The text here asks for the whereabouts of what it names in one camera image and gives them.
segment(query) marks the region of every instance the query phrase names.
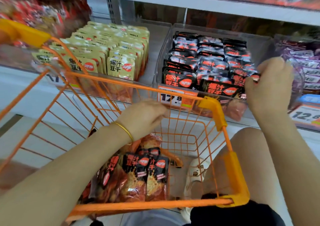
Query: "cart wheel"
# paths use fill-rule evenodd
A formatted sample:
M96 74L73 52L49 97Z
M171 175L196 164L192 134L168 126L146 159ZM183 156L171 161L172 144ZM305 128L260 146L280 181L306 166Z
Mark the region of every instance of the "cart wheel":
M90 226L103 226L103 222L100 222L98 220L94 220Z
M172 166L174 166L174 167L176 167L176 168L178 168L178 169L181 169L181 168L182 168L181 166L177 166L177 163L176 163L175 160L170 160L170 165L172 165Z

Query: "forearm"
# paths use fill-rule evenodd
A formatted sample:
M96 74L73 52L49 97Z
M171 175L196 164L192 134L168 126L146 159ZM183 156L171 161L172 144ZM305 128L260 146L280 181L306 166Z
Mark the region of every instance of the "forearm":
M320 162L286 114L257 119L294 225L319 225Z
M102 127L2 196L0 225L60 225L92 176L128 142L117 125Z

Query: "person's left hand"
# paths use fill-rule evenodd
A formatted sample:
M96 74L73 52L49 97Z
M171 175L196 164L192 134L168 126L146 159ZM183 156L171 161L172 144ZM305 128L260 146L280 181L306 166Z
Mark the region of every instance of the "person's left hand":
M133 136L134 141L154 131L166 116L167 109L161 103L148 99L126 108L117 122Z

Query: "store shelf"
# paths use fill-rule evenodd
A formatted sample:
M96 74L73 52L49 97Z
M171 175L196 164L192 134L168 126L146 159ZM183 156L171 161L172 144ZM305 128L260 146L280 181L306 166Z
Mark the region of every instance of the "store shelf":
M134 0L146 3L207 10L320 26L320 12L233 0Z

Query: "yellow plastic corner cover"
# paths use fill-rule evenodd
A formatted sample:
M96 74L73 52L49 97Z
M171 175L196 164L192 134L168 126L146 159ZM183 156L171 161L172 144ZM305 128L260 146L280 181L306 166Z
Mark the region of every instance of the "yellow plastic corner cover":
M0 30L10 36L11 41L20 40L37 48L51 38L48 33L8 19L0 19Z
M220 208L231 208L247 204L250 200L250 193L245 181L245 177L242 174L242 170L236 153L228 152L223 156L223 160L225 162L226 172L228 174L233 194L220 196L219 198L231 198L234 203L216 206Z
M217 99L205 96L204 99L198 100L197 106L212 111L212 118L214 119L218 132L222 130L222 127L227 127L228 124L224 117L221 104Z

